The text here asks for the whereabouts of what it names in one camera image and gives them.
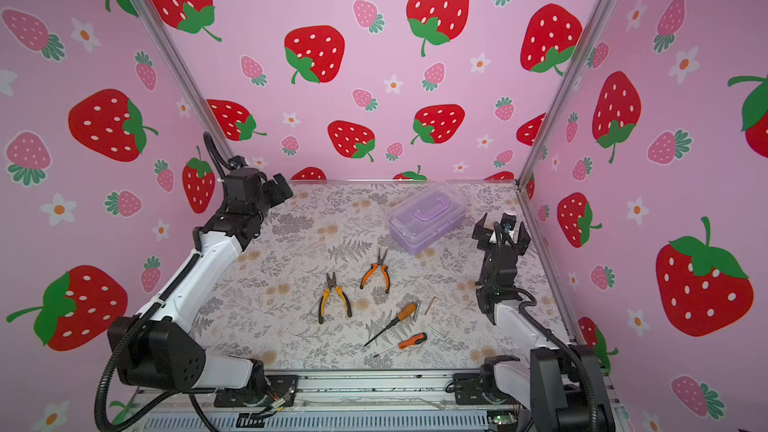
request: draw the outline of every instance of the orange-handled pliers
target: orange-handled pliers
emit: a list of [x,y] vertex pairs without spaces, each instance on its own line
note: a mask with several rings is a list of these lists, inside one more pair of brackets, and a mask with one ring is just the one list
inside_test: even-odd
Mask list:
[[384,291],[385,294],[389,293],[389,274],[386,273],[387,266],[384,265],[384,259],[386,258],[386,254],[388,253],[389,249],[384,251],[384,255],[382,256],[382,249],[379,247],[379,252],[376,254],[376,264],[371,264],[371,269],[366,273],[365,277],[362,278],[360,281],[360,288],[363,288],[366,285],[366,281],[368,278],[373,275],[376,270],[381,267],[382,273],[384,274],[384,282],[386,283],[386,290]]

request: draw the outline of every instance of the white flower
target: white flower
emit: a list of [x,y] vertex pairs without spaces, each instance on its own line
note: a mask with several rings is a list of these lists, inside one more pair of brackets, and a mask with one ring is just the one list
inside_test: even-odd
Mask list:
[[16,80],[16,74],[10,70],[0,70],[0,93],[4,93],[8,97],[13,97],[11,82],[14,80]]
[[72,38],[78,42],[82,42],[83,46],[88,52],[93,52],[94,47],[101,45],[99,39],[94,35],[94,27],[91,24],[81,24],[80,20],[72,17]]
[[648,432],[664,432],[659,426],[659,416],[648,414],[643,410],[643,428]]
[[164,238],[170,238],[170,235],[168,235],[168,230],[170,229],[170,224],[166,224],[163,222],[162,218],[158,219],[158,224],[154,227],[152,227],[152,233],[157,235],[158,242],[163,240]]
[[489,138],[488,134],[485,134],[478,139],[478,147],[485,147],[485,149],[487,149],[488,146],[491,145],[491,142],[493,142],[493,139]]
[[62,220],[65,222],[74,222],[74,215],[72,211],[77,207],[78,203],[74,201],[66,202],[62,194],[54,194],[53,202],[50,204],[43,204],[40,206],[40,210],[49,214],[48,221],[51,226],[57,226]]
[[472,68],[469,72],[485,73],[485,67],[491,65],[491,60],[485,58],[485,53],[481,52],[475,59],[470,59],[469,63],[472,64]]
[[629,313],[629,322],[627,322],[627,325],[629,328],[634,329],[635,332],[638,332],[638,337],[643,337],[643,331],[650,329],[648,322],[643,320],[643,311],[638,309],[635,312],[628,308],[627,312]]
[[176,107],[179,108],[179,117],[187,117],[187,119],[190,118],[191,107],[185,98],[181,97],[181,99],[176,102]]
[[283,123],[288,124],[292,128],[296,127],[296,124],[301,124],[301,120],[296,118],[296,113],[286,114],[283,112]]
[[648,8],[647,5],[643,5],[640,0],[638,0],[638,3],[632,7],[632,10],[627,12],[627,32],[629,32],[629,29],[637,29],[640,26],[640,18],[645,14],[646,9]]
[[41,432],[52,432],[56,427],[61,427],[67,423],[67,409],[69,401],[61,405],[51,404],[45,406],[45,415],[32,426],[33,430]]
[[576,272],[570,272],[568,274],[568,283],[571,285],[571,287],[576,290],[576,286],[578,285],[578,279],[576,278]]
[[643,207],[643,198],[638,197],[638,200],[632,202],[631,200],[627,200],[627,207],[629,207],[629,213],[627,214],[627,219],[631,220],[634,219],[638,225],[641,225],[643,223],[643,217],[648,215],[648,212],[650,210],[648,207]]
[[682,84],[689,73],[699,69],[699,61],[696,60],[697,53],[699,53],[699,46],[695,46],[688,52],[683,52],[681,50],[677,53],[677,56],[675,57],[677,63],[672,66],[667,74],[670,77],[677,76],[677,85]]
[[384,81],[386,86],[386,92],[400,93],[400,87],[402,87],[402,81],[397,79],[396,75],[392,75],[392,78]]

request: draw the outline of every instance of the yellow-handled pliers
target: yellow-handled pliers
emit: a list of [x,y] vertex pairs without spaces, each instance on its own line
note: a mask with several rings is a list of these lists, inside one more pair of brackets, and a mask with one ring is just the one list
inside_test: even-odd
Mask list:
[[325,314],[326,311],[326,301],[328,300],[328,297],[331,296],[331,289],[336,290],[336,293],[339,294],[339,296],[344,299],[344,307],[346,307],[346,316],[351,317],[352,316],[352,306],[350,305],[350,300],[347,298],[344,291],[341,289],[341,285],[336,285],[336,271],[333,271],[333,278],[331,278],[330,275],[326,273],[326,283],[328,284],[328,288],[324,291],[322,291],[322,299],[320,300],[320,308],[317,309],[317,320],[318,322],[322,323],[322,316]]

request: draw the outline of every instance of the pink wallpaper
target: pink wallpaper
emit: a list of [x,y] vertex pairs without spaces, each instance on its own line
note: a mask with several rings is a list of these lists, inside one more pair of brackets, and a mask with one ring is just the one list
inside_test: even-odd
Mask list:
[[765,4],[619,0],[534,173],[635,430],[768,428]]
[[268,172],[509,178],[595,0],[153,2],[233,150]]
[[[128,0],[0,0],[4,430],[95,429],[106,329],[158,292],[204,224],[200,201],[220,200],[182,192],[204,182],[185,169],[203,130],[134,14]],[[124,404],[132,388],[113,392]]]

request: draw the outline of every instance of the black motor joint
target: black motor joint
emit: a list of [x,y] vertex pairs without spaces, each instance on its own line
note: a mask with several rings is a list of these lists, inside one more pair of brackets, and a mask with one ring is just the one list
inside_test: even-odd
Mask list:
[[485,227],[486,218],[487,213],[475,224],[472,231],[472,238],[478,241],[478,249],[485,251],[480,278],[475,282],[475,294],[480,312],[486,314],[491,323],[496,325],[493,309],[497,303],[522,300],[520,295],[511,289],[514,289],[514,279],[518,275],[518,257],[528,250],[531,235],[528,234],[525,224],[520,222],[518,241],[512,240],[517,216],[502,214],[502,220],[493,223],[493,230]]

